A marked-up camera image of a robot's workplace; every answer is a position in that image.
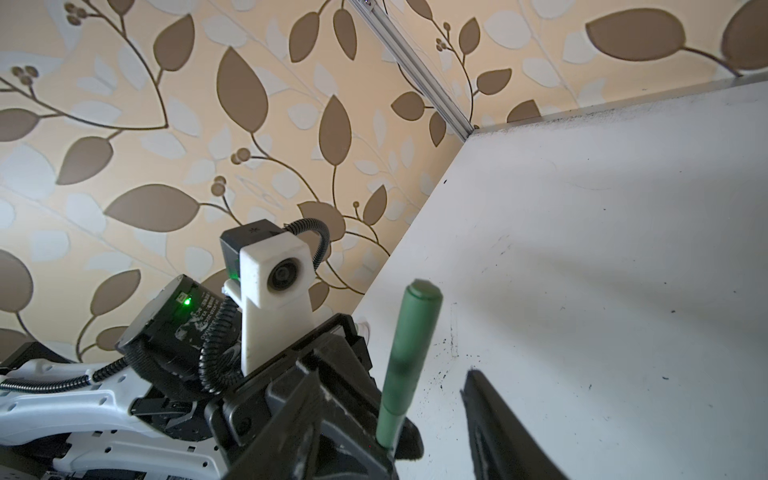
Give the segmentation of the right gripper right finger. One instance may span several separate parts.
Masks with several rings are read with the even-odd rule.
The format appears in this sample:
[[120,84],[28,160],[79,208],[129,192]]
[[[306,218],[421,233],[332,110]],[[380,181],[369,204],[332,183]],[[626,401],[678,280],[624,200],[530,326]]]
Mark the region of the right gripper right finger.
[[480,370],[467,373],[462,400],[477,479],[563,479]]

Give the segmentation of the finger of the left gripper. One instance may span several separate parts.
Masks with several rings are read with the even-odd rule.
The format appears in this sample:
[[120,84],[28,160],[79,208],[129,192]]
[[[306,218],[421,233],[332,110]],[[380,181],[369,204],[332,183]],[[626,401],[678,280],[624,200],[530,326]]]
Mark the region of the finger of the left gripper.
[[418,427],[409,419],[394,452],[381,446],[376,430],[381,392],[355,357],[316,356],[326,410],[316,457],[316,479],[396,479],[399,461],[424,456]]

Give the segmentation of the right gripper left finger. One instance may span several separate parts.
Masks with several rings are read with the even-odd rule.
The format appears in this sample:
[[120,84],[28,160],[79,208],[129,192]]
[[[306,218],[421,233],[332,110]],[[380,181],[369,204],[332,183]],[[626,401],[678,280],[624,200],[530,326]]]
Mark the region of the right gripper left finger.
[[227,473],[228,479],[312,479],[317,470],[323,399],[307,375]]

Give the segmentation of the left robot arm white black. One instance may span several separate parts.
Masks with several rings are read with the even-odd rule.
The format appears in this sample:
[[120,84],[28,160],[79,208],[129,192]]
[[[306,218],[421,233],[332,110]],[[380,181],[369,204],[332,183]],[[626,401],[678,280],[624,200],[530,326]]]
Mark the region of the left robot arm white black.
[[69,363],[30,343],[1,366],[5,479],[394,479],[424,454],[382,395],[353,319],[310,290],[328,226],[260,220],[220,237],[226,280],[181,275],[122,333],[119,358]]

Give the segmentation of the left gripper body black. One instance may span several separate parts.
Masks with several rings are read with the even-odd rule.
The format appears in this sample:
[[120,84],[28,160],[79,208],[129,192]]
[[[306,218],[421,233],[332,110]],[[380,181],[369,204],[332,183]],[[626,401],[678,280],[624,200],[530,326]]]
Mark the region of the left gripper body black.
[[368,348],[352,317],[332,316],[258,370],[226,388],[206,407],[206,420],[227,461],[238,460],[283,408],[298,384],[307,375],[317,373],[318,354],[338,360],[355,357],[370,375]]

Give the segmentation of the green pen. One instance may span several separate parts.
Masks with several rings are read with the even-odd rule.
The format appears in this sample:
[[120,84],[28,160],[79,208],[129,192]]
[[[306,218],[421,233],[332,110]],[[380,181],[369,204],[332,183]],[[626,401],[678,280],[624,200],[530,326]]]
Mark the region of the green pen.
[[398,446],[405,419],[405,414],[392,413],[384,406],[380,408],[375,437],[377,443],[390,453],[394,453]]

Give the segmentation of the green pen cap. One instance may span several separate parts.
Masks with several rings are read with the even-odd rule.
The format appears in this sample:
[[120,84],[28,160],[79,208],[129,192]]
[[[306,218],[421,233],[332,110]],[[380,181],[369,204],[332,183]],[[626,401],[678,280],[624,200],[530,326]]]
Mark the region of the green pen cap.
[[442,302],[440,289],[427,280],[405,289],[382,390],[381,409],[388,415],[404,416],[413,401]]

